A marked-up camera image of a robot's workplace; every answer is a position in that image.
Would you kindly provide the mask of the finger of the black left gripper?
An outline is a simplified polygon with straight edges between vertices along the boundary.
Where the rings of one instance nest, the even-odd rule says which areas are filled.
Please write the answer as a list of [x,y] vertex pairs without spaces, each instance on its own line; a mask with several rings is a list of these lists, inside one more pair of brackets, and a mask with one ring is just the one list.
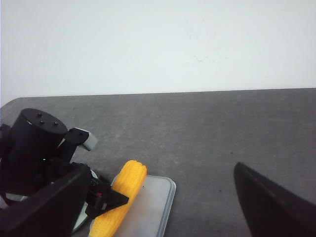
[[129,197],[112,189],[107,179],[92,177],[85,199],[87,203],[85,213],[94,219],[107,211],[127,204],[128,201]]

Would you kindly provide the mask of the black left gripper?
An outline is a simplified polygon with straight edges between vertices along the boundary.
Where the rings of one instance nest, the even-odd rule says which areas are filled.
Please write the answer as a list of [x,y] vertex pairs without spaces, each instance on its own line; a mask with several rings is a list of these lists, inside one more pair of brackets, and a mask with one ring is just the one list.
[[29,197],[67,175],[76,148],[88,139],[86,130],[68,129],[49,113],[23,109],[13,126],[0,127],[1,201],[14,205],[8,195]]

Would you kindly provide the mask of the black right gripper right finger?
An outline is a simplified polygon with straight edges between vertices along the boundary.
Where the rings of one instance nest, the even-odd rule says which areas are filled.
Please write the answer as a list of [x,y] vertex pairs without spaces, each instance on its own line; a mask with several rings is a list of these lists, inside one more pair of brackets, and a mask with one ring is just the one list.
[[314,237],[315,204],[238,162],[237,197],[253,237]]

